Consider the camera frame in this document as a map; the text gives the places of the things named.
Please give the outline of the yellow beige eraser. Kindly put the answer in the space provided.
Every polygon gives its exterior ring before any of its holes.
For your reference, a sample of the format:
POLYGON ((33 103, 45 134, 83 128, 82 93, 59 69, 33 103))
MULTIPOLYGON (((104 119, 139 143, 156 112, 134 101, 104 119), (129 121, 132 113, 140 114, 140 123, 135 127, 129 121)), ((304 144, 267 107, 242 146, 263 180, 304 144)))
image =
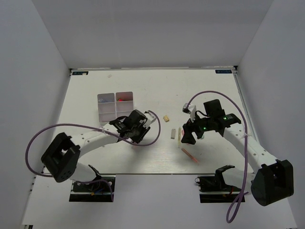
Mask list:
POLYGON ((165 122, 169 122, 170 121, 168 116, 164 116, 163 119, 164 119, 165 122))

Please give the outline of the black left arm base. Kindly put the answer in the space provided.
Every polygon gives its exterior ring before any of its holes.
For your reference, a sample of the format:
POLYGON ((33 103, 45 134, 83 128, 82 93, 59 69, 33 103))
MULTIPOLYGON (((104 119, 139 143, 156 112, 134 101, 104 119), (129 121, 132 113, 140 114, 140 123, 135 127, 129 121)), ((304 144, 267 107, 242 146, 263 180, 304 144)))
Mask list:
POLYGON ((94 184, 80 184, 79 182, 72 183, 69 201, 70 202, 112 202, 115 191, 116 176, 103 177, 112 189, 110 189, 105 182, 97 182, 94 184))

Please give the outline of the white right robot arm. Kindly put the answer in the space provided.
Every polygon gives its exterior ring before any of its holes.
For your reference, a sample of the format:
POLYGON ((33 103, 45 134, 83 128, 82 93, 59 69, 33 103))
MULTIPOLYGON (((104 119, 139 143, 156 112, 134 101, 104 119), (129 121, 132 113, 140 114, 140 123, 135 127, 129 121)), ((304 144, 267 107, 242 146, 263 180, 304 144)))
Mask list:
POLYGON ((181 142, 194 145, 207 131, 219 133, 230 142, 250 165, 253 172, 246 176, 245 191, 262 206, 267 206, 294 194, 293 166, 288 160, 279 160, 245 132, 245 126, 235 114, 226 114, 218 99, 205 102, 206 114, 193 104, 185 104, 183 112, 190 115, 183 125, 181 142))

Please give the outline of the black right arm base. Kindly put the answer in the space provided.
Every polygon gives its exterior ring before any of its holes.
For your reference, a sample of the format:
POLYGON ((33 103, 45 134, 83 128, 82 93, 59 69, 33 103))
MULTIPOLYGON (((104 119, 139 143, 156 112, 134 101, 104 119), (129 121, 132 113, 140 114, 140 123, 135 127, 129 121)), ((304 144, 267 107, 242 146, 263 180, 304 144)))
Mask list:
POLYGON ((232 203, 241 191, 235 186, 217 182, 215 176, 200 176, 194 181, 198 185, 202 204, 232 203))

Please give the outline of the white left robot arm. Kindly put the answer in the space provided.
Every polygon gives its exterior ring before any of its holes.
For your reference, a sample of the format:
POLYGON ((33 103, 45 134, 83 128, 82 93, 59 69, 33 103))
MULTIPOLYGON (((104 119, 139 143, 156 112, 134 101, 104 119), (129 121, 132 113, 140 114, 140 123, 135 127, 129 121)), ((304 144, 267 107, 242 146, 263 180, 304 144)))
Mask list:
POLYGON ((151 129, 151 124, 160 123, 156 113, 133 110, 129 116, 120 116, 103 127, 88 126, 88 132, 68 136, 62 132, 55 136, 41 157, 42 163, 58 183, 68 179, 96 190, 101 184, 101 175, 91 165, 79 162, 86 153, 110 144, 124 141, 132 146, 151 146, 156 141, 143 144, 141 141, 151 129))

